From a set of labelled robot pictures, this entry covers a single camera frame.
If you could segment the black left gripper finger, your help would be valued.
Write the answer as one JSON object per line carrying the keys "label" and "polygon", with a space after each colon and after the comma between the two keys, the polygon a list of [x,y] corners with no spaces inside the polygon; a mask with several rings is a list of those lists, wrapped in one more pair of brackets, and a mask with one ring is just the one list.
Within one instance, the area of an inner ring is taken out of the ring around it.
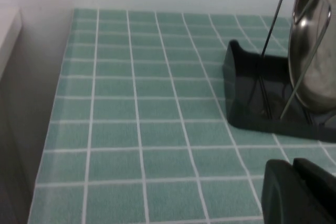
{"label": "black left gripper finger", "polygon": [[335,223],[335,176],[305,158],[267,161],[264,223]]}

